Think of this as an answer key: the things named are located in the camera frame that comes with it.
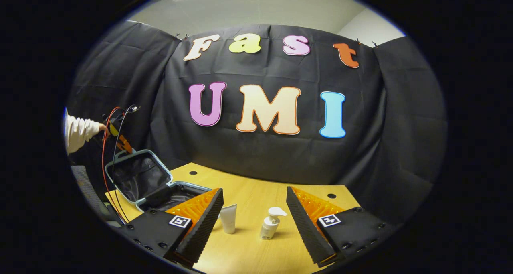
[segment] white sleeve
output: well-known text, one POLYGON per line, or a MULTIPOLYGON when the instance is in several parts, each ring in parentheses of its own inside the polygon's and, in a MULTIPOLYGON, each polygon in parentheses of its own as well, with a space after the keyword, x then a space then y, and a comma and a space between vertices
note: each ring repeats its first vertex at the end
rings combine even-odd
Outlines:
POLYGON ((68 115, 66 120, 66 151, 74 153, 82 148, 94 135, 99 132, 99 122, 90 119, 75 118, 68 115))

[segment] white tube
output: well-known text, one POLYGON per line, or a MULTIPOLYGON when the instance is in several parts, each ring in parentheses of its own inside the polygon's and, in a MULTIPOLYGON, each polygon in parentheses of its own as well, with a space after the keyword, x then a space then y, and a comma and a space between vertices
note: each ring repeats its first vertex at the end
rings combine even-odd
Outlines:
POLYGON ((221 217, 221 223, 223 223, 223 229, 226 234, 235 233, 235 216, 237 212, 237 204, 224 207, 221 209, 219 216, 221 217))

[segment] pump bottle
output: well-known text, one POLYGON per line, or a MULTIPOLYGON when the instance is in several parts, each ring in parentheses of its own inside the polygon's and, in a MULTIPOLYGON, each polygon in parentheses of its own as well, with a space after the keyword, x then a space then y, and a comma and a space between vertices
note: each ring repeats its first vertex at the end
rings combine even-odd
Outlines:
POLYGON ((269 240, 273 237, 280 223, 280 219, 278 216, 286 216, 283 210, 280 207, 271 207, 269 208, 269 217, 264 219, 264 223, 262 224, 262 229, 260 230, 260 239, 269 240))

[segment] suitcase lid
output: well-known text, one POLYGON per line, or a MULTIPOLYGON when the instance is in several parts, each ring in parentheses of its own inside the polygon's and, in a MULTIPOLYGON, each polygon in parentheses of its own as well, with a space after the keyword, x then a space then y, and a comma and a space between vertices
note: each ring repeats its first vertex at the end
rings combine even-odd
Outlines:
POLYGON ((117 153, 114 160, 105 166, 105 172, 126 200, 136 203, 146 194, 172 185, 171 172, 152 151, 132 149, 132 154, 120 157, 122 154, 126 154, 126 151, 117 153))

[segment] table surface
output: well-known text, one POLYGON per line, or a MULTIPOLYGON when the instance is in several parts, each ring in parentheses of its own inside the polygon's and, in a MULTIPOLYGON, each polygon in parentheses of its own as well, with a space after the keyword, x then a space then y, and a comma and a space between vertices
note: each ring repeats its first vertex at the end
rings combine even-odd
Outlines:
MULTIPOLYGON (((220 219, 213 227, 200 259, 194 268, 209 274, 225 273, 313 273, 314 264, 295 226, 286 203, 287 186, 295 186, 344 210, 360 205, 342 185, 297 185, 251 179, 220 172, 197 164, 187 164, 171 170, 173 181, 187 181, 207 188, 223 188, 224 207, 238 204, 236 232, 226 234, 220 219), (328 194, 337 197, 330 199, 328 194), (288 215, 280 217, 280 224, 270 240, 259 238, 264 218, 270 207, 280 207, 288 215)), ((128 219, 141 212, 118 194, 128 219)))

